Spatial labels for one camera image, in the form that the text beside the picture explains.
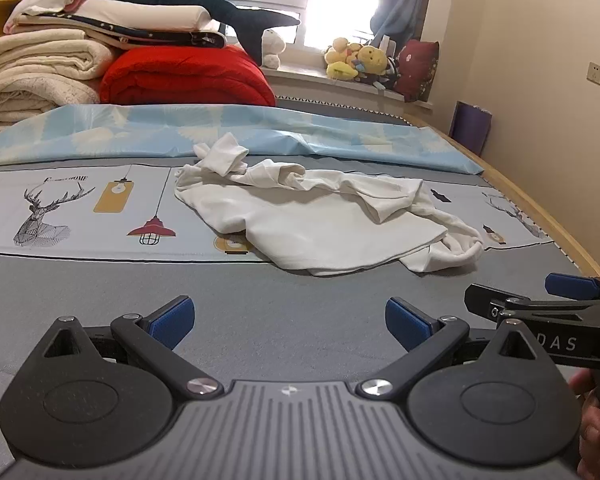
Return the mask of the person's right hand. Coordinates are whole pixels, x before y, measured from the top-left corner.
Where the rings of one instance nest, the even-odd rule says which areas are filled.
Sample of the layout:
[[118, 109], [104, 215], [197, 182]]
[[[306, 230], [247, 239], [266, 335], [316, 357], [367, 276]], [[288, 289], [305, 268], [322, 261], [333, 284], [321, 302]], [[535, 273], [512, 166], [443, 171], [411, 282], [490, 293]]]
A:
[[577, 473], [581, 479], [600, 479], [600, 400], [596, 396], [592, 370], [578, 370], [569, 379], [569, 385], [582, 400]]

